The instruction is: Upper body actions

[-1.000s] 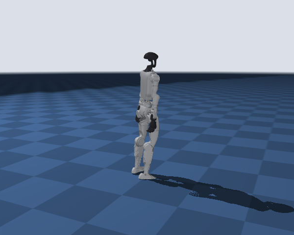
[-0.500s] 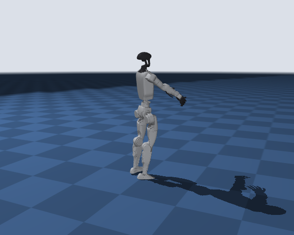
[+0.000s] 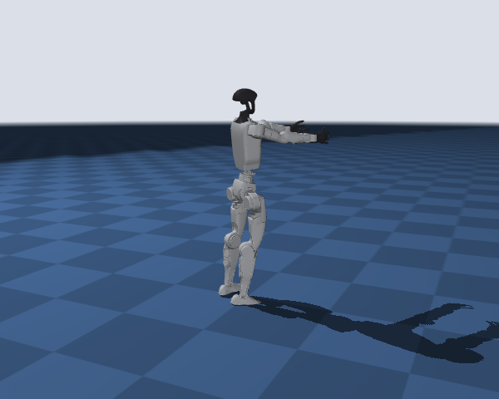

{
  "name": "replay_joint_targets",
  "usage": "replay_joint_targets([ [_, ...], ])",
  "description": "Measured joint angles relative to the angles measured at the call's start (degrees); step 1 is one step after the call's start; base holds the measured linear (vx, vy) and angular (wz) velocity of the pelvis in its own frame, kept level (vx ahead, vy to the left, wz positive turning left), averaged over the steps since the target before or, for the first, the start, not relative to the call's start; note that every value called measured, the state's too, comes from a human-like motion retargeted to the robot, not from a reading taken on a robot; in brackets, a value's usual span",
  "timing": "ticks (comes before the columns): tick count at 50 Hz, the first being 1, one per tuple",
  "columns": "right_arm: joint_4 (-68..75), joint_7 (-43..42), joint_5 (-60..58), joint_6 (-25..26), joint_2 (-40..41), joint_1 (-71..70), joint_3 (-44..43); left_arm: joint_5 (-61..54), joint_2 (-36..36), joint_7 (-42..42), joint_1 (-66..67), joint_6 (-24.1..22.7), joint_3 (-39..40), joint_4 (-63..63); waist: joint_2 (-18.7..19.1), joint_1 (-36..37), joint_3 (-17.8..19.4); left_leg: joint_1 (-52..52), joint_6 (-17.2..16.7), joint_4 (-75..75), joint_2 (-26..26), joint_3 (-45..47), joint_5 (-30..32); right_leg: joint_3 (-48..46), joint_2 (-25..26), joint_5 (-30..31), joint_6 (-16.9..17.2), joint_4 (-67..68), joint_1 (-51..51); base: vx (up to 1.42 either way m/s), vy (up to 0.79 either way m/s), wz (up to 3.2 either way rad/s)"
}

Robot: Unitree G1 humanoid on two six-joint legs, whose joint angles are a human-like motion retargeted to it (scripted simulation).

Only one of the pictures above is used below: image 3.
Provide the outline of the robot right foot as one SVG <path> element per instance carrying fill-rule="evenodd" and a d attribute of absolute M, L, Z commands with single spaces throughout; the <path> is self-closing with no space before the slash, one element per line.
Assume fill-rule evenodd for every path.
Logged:
<path fill-rule="evenodd" d="M 251 304 L 261 303 L 261 301 L 250 297 L 248 294 L 247 294 L 247 298 L 242 298 L 242 297 L 244 297 L 244 296 L 240 297 L 240 295 L 235 294 L 232 297 L 230 303 L 232 303 L 234 305 L 251 305 Z"/>

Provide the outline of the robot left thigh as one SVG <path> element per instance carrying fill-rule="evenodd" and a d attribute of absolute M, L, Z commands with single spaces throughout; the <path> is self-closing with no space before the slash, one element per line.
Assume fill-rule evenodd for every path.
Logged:
<path fill-rule="evenodd" d="M 226 235 L 225 244 L 230 248 L 237 248 L 245 230 L 248 210 L 244 206 L 244 201 L 234 197 L 232 190 L 233 185 L 226 190 L 228 199 L 234 202 L 230 207 L 232 232 Z"/>

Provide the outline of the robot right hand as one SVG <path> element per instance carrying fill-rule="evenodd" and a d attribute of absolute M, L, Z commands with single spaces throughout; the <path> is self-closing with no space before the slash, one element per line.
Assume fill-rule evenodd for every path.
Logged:
<path fill-rule="evenodd" d="M 329 133 L 329 131 L 325 131 L 325 127 L 321 130 L 321 132 L 319 133 L 310 133 L 310 135 L 317 135 L 317 141 L 316 142 L 310 142 L 310 143 L 321 143 L 321 144 L 328 144 L 328 142 L 326 140 L 329 140 L 327 139 L 327 137 L 329 137 L 329 135 L 326 135 Z"/>

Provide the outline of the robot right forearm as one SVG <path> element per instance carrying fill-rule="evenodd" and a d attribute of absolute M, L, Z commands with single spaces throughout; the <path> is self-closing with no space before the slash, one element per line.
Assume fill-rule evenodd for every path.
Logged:
<path fill-rule="evenodd" d="M 286 131 L 284 133 L 284 139 L 286 141 L 291 142 L 292 144 L 309 143 L 309 142 L 316 142 L 317 135 L 310 135 L 308 133 L 297 133 L 297 132 Z"/>

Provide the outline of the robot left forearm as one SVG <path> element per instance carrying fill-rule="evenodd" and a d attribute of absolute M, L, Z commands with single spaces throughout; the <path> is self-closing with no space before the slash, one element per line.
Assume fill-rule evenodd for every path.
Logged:
<path fill-rule="evenodd" d="M 270 123 L 270 122 L 268 122 L 268 123 L 270 125 L 270 129 L 276 130 L 279 133 L 282 131 L 290 131 L 290 128 L 291 128 L 290 126 L 283 126 L 283 125 L 278 125 L 278 124 L 274 124 L 274 123 Z"/>

